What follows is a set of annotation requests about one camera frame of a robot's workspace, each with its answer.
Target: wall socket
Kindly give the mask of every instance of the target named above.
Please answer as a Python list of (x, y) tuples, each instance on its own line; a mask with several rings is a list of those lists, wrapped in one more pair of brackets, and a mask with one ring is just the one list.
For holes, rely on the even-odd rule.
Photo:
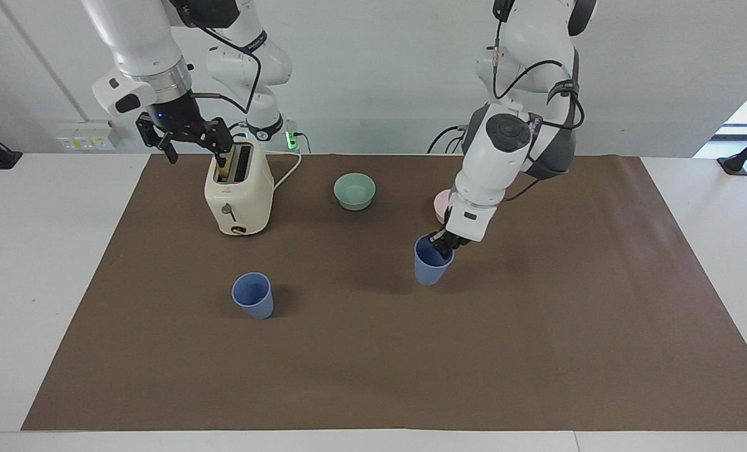
[(58, 123), (55, 139), (64, 151), (116, 151), (120, 135), (110, 121)]

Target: white wall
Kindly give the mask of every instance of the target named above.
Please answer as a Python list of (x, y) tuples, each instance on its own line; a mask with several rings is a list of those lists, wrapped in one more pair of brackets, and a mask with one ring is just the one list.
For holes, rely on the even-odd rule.
[[(90, 84), (112, 60), (80, 0), (0, 2), (83, 114), (0, 15), (0, 140), (56, 151), (55, 121), (109, 119)], [(486, 101), (473, 66), (493, 41), (492, 0), (257, 3), (295, 65), (291, 82), (275, 89), (281, 109), (315, 151), (423, 152)], [(213, 42), (188, 29), (175, 37), (196, 66), (196, 88), (225, 92), (205, 71)], [(747, 98), (747, 0), (603, 0), (576, 45), (588, 114), (581, 154), (691, 156)], [(218, 100), (203, 105), (204, 116), (239, 119)], [(145, 152), (133, 119), (116, 121), (129, 138), (121, 151)]]

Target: brown paper mat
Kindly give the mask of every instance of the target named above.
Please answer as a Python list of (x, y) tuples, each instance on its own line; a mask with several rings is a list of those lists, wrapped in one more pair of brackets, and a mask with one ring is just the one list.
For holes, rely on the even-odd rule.
[[(459, 158), (306, 156), (248, 238), (208, 162), (150, 159), (23, 429), (747, 430), (747, 346), (638, 158), (577, 158), (432, 288), (412, 246)], [(270, 320), (231, 301), (250, 271)]]

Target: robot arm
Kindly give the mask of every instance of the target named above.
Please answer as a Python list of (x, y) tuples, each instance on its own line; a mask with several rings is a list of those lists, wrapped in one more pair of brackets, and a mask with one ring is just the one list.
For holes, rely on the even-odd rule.
[[(213, 48), (209, 60), (218, 63), (212, 73), (219, 74), (218, 80), (245, 97), (250, 95), (256, 72), (262, 71), (262, 60), (270, 65), (265, 69), (266, 76), (282, 72), (280, 77), (270, 75), (265, 80), (260, 73), (259, 80), (264, 84), (284, 83), (291, 73), (287, 55), (267, 42), (253, 0), (83, 0), (83, 6), (116, 63), (115, 69), (95, 83), (95, 97), (115, 116), (147, 109), (136, 121), (137, 128), (145, 145), (164, 151), (170, 163), (178, 159), (173, 141), (209, 149), (221, 167), (234, 145), (222, 118), (202, 118), (192, 92), (191, 67), (170, 32), (173, 23), (227, 30), (227, 40), (236, 41), (242, 51), (231, 46)], [(256, 51), (262, 59), (253, 55)], [(281, 118), (275, 98), (264, 85), (249, 105), (258, 110), (249, 111), (249, 124), (259, 121), (270, 131)], [(273, 116), (276, 120), (268, 124), (267, 118)]]
[[(490, 102), (471, 117), (463, 140), (463, 169), (454, 179), (446, 223), (430, 235), (444, 258), (459, 246), (485, 238), (506, 189), (520, 172), (537, 180), (566, 174), (574, 157), (579, 65), (569, 22), (575, 12), (583, 20), (583, 8), (591, 17), (595, 4), (595, 0), (568, 6), (558, 0), (497, 0), (497, 19), (507, 20), (505, 9), (510, 11), (504, 27), (508, 46), (489, 49), (477, 63)], [(516, 74), (542, 61), (555, 63), (536, 66), (514, 88), (525, 94), (546, 94), (543, 116), (525, 111), (514, 92), (507, 92)]]
[[(287, 151), (291, 147), (287, 118), (279, 112), (276, 97), (268, 87), (287, 83), (293, 74), (293, 63), (287, 53), (267, 37), (254, 0), (240, 0), (239, 9), (239, 18), (224, 29), (223, 35), (251, 51), (262, 65), (259, 84), (245, 117), (248, 131), (265, 143), (268, 151)], [(247, 55), (238, 54), (229, 46), (215, 46), (207, 55), (207, 67), (212, 78), (230, 89), (236, 98), (250, 97), (258, 67)]]

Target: bowl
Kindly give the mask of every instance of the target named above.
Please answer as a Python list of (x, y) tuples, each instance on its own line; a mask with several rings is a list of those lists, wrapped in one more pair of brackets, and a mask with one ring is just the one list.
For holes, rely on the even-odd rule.
[(376, 184), (362, 173), (344, 175), (334, 183), (334, 195), (346, 210), (361, 211), (367, 208), (375, 194)]

